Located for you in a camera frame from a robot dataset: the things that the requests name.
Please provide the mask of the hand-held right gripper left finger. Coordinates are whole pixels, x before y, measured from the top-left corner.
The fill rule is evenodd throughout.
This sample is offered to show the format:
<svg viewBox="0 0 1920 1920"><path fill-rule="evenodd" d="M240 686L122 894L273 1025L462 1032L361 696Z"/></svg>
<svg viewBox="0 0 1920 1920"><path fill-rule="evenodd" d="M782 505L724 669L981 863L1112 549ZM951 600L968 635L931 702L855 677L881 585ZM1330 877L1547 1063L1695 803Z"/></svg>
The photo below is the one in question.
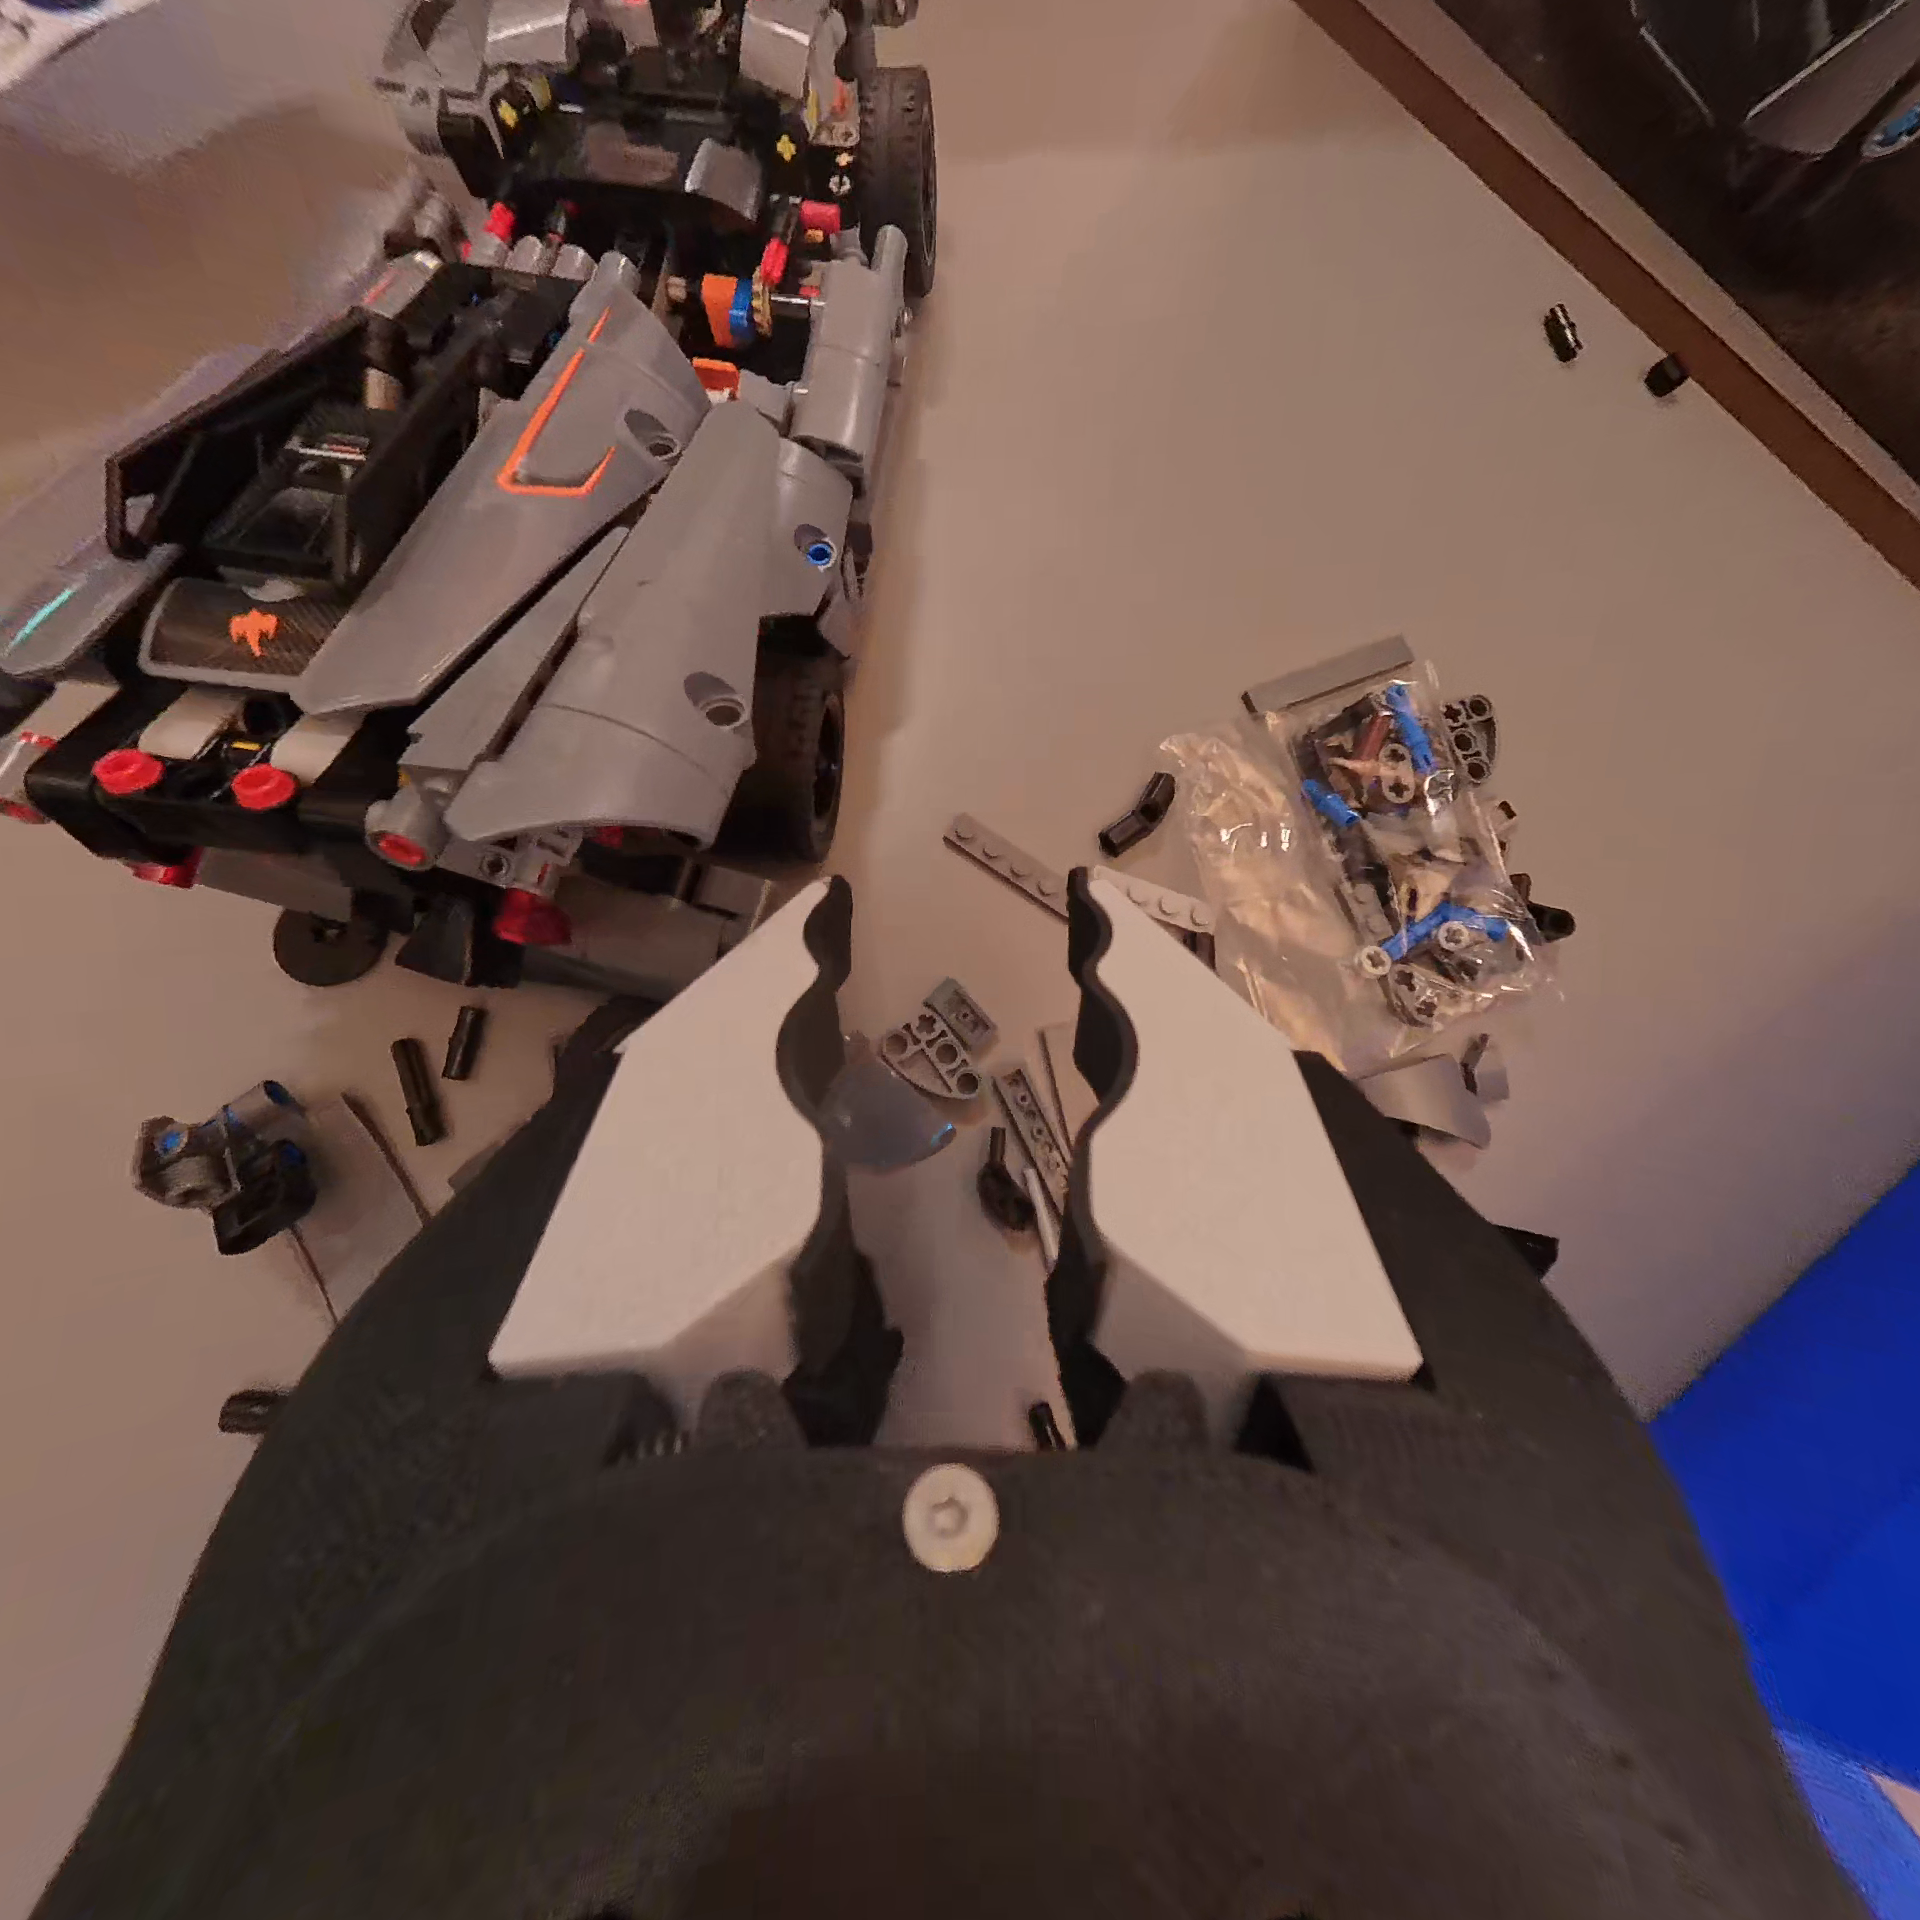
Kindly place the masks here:
<svg viewBox="0 0 1920 1920"><path fill-rule="evenodd" d="M814 1447L866 1447L902 1357L830 1104L851 889L805 885L617 1047L492 1337L503 1380L628 1375L680 1418L770 1379Z"/></svg>

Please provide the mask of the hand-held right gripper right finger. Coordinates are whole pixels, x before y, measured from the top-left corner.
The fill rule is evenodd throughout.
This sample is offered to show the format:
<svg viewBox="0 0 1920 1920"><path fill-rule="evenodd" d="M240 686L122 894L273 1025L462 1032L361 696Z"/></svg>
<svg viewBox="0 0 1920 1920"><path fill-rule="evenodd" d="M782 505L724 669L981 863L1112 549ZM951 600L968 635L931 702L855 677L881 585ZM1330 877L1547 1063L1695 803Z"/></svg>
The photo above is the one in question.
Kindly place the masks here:
<svg viewBox="0 0 1920 1920"><path fill-rule="evenodd" d="M1266 1380L1416 1382L1423 1352L1289 1043L1115 879L1068 877L1068 1162L1045 1324L1068 1431L1100 1445L1169 1379L1236 1440Z"/></svg>

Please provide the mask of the grey lego car chassis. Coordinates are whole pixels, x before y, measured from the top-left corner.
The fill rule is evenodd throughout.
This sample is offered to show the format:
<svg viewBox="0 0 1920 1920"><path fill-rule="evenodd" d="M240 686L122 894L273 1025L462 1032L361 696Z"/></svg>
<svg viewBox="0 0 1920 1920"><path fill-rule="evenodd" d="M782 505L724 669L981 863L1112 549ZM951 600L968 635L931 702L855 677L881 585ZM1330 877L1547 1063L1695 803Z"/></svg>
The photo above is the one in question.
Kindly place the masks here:
<svg viewBox="0 0 1920 1920"><path fill-rule="evenodd" d="M929 295L938 255L938 135L928 72L883 65L881 33L916 5L402 5L373 79L377 97L426 174L410 180L384 236L361 253L279 340L212 355L3 528L3 605L102 524L102 464L227 373L279 353L343 315L389 262L429 253L446 262L498 260L554 236L591 260L619 250L639 267L642 295L671 277L683 286L683 346L706 351L702 289L709 277L770 289L770 244L801 248L808 233L867 246L883 228L907 246L907 313L888 395L875 493L894 435L907 333ZM56 829L7 818L29 829ZM779 879L818 863L772 861L743 840L689 856L583 849L554 896L556 916L519 944L496 927L492 894L432 896L416 912L388 893L352 893L310 861L214 852L208 879L159 883L300 909L329 920L377 920L385 957L455 989L522 983L663 1001L739 944L768 914Z"/></svg>

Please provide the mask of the dark grey curved lego panel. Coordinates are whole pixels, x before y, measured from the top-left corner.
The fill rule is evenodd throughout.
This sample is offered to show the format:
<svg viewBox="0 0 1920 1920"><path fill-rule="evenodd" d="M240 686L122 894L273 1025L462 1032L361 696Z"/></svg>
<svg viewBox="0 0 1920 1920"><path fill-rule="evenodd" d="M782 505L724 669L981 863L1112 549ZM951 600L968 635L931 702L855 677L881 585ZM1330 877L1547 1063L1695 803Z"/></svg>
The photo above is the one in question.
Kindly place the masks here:
<svg viewBox="0 0 1920 1920"><path fill-rule="evenodd" d="M945 1152L953 1120L874 1057L842 1065L819 1107L828 1157L849 1171L891 1175Z"/></svg>

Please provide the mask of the small bag of lego pieces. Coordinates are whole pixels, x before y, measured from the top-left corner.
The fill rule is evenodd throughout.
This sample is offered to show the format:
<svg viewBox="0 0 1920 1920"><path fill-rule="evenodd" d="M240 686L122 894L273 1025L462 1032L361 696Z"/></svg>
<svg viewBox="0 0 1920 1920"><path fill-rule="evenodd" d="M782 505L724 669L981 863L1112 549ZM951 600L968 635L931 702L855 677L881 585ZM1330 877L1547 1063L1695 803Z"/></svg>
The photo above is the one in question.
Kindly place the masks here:
<svg viewBox="0 0 1920 1920"><path fill-rule="evenodd" d="M1542 996L1578 920L1510 863L1498 711L1413 657L1161 738L1225 983L1351 1078Z"/></svg>

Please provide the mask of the scattered loose lego pieces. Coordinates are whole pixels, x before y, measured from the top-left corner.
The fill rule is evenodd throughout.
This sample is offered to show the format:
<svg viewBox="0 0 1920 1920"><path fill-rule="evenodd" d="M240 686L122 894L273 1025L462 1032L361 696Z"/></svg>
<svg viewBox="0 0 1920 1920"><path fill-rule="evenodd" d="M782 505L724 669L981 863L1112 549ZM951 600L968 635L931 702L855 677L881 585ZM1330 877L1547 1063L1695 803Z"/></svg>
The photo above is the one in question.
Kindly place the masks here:
<svg viewBox="0 0 1920 1920"><path fill-rule="evenodd" d="M1068 883L1075 871L1058 874L1060 912L1052 916L1054 951L1074 1001L1069 1041L1079 1005L1068 967ZM988 1020L986 1005L953 981L895 1025L900 1041L881 1030L872 1043L875 1060L924 1093L955 1129L951 1144L924 1167L888 1181L870 1175L855 1194L875 1204L875 1286L903 1340L879 1440L928 1459L1045 1459L1082 1449L1068 1424L1045 1322L1074 1141L1064 1154L1047 1127L1044 1093L1003 1030L995 1029L990 1048L975 1047ZM1336 1420L1408 1420L1416 1396L1459 1420L1475 1404L1498 1406L1501 1394L1521 1401L1515 1367L1535 1335L1545 1338L1547 1357L1566 1346L1581 1371L1590 1357L1528 1259L1544 1251L1544 1239L1515 1239L1475 1213L1398 1116L1379 1113L1319 1053L1292 1048L1420 1346L1420 1375L1403 1386L1263 1380L1233 1440L1202 1438L1193 1406L1168 1376L1139 1379L1127 1393L1142 1382L1164 1384L1175 1445L1307 1473L1336 1456Z"/></svg>

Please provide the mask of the black round lego disc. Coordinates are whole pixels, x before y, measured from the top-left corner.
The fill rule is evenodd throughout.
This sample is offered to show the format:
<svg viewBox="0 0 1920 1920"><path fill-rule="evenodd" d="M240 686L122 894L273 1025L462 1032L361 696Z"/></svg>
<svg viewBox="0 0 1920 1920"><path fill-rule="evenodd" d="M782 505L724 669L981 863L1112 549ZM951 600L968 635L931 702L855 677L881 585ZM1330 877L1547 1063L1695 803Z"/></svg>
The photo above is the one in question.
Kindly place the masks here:
<svg viewBox="0 0 1920 1920"><path fill-rule="evenodd" d="M271 960L301 989L338 990L371 975L385 957L389 938L389 930L371 918L329 920L310 911L284 909L271 930Z"/></svg>

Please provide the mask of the small grey lego subassembly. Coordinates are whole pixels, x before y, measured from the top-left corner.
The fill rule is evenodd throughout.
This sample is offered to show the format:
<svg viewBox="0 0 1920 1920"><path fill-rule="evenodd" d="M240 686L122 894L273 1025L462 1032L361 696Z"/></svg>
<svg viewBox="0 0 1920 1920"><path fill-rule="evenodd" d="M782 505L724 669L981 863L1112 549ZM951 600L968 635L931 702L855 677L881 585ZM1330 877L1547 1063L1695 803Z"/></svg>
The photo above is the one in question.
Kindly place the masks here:
<svg viewBox="0 0 1920 1920"><path fill-rule="evenodd" d="M220 1257L256 1252L319 1201L307 1113L286 1085L263 1078L204 1120L150 1116L131 1182L163 1209L205 1216Z"/></svg>

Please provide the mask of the long grey lego plate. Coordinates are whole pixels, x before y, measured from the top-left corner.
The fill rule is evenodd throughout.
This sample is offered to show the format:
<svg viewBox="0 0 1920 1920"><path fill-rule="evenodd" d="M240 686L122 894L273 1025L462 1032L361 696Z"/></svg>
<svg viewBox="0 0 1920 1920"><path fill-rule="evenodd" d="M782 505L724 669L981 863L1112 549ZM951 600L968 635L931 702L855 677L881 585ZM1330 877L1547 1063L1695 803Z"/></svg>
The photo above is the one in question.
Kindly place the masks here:
<svg viewBox="0 0 1920 1920"><path fill-rule="evenodd" d="M1371 638L1325 660L1251 685L1238 695L1238 702L1251 717L1284 714L1349 696L1365 685L1398 678L1412 664L1413 650L1403 636Z"/></svg>

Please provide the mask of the dark lego set box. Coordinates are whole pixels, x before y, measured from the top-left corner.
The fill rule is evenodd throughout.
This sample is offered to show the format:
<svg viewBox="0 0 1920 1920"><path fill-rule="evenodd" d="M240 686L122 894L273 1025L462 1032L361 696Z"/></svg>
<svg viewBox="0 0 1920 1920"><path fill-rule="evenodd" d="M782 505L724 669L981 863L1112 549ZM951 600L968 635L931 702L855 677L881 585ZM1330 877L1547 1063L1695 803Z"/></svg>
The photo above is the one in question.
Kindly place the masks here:
<svg viewBox="0 0 1920 1920"><path fill-rule="evenodd" d="M1916 5L1444 13L1916 479Z"/></svg>

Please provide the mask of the lego sticker sheet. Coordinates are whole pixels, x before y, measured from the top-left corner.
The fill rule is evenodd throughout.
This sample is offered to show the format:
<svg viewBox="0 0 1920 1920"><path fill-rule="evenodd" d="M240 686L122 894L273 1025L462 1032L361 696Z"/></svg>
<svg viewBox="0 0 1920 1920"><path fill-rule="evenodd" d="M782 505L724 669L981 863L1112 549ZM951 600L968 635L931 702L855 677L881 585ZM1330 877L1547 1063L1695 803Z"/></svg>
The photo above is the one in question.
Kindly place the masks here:
<svg viewBox="0 0 1920 1920"><path fill-rule="evenodd" d="M2 2L2 95L152 2Z"/></svg>

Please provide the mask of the blue storage bin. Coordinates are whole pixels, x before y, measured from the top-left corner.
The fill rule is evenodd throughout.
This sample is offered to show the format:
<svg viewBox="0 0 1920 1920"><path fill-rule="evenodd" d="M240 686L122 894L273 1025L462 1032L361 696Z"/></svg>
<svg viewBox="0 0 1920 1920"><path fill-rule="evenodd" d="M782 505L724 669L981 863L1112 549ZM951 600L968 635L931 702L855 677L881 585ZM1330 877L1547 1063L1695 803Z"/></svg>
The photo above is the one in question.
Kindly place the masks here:
<svg viewBox="0 0 1920 1920"><path fill-rule="evenodd" d="M1917 1915L1917 1175L1652 1422L1764 1713L1874 1916Z"/></svg>

